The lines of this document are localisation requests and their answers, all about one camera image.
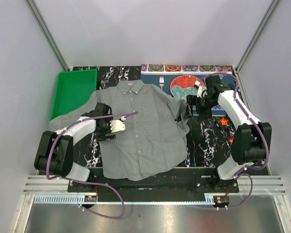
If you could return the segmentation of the grey button shirt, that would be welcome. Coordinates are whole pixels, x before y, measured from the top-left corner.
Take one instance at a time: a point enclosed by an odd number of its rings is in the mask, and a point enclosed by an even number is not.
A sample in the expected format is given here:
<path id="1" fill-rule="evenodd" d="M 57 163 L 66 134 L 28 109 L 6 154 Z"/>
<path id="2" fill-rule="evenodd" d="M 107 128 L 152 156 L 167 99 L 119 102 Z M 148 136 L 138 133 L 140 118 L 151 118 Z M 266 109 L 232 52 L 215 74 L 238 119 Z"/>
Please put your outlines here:
<path id="1" fill-rule="evenodd" d="M 49 129 L 70 125 L 99 102 L 116 115 L 129 115 L 124 131 L 99 144 L 106 178 L 139 181 L 167 172 L 186 159 L 185 100 L 141 80 L 120 81 L 115 87 L 95 91 L 83 106 L 51 120 Z"/>

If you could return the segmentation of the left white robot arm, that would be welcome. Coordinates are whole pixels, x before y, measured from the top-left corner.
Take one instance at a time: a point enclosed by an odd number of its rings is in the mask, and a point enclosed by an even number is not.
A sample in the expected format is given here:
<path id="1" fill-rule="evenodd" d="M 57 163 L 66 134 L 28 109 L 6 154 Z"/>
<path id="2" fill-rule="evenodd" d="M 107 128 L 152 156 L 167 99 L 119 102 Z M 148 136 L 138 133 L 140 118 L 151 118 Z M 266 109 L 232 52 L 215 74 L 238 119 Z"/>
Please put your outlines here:
<path id="1" fill-rule="evenodd" d="M 90 192 L 95 180 L 90 170 L 73 162 L 73 148 L 85 136 L 96 133 L 98 141 L 115 139 L 115 133 L 125 129 L 124 122 L 114 120 L 111 107 L 97 103 L 94 110 L 82 114 L 73 124 L 57 131 L 45 131 L 38 146 L 34 168 L 53 175 L 78 180 L 78 187 Z"/>

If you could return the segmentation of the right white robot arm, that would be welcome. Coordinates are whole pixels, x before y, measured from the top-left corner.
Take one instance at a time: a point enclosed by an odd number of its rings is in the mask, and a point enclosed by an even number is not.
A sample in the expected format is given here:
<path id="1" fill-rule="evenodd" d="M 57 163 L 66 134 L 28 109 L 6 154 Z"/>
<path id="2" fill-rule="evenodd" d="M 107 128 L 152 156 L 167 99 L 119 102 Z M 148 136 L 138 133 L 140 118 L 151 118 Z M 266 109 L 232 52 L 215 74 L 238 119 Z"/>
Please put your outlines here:
<path id="1" fill-rule="evenodd" d="M 237 91 L 238 84 L 222 83 L 219 73 L 203 79 L 204 82 L 195 81 L 197 94 L 187 96 L 188 105 L 194 106 L 200 116 L 211 115 L 212 107 L 220 105 L 236 128 L 231 155 L 215 169 L 210 179 L 212 190 L 219 193 L 245 170 L 263 170 L 267 166 L 272 127 L 268 122 L 261 122 L 245 106 Z"/>

